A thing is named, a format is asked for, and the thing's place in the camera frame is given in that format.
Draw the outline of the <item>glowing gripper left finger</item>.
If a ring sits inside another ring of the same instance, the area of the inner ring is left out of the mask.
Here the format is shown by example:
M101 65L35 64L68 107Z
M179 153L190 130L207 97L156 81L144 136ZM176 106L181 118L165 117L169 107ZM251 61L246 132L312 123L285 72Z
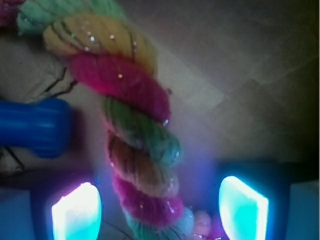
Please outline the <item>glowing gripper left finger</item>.
M96 240L102 200L96 186L81 182L61 189L0 189L2 240Z

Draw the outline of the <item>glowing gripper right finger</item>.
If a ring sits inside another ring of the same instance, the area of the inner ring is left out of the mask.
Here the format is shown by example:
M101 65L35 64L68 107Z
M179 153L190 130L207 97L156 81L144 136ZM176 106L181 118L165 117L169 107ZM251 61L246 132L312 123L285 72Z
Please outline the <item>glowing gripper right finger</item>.
M289 184L225 177L219 187L222 227L230 240L318 240L319 181Z

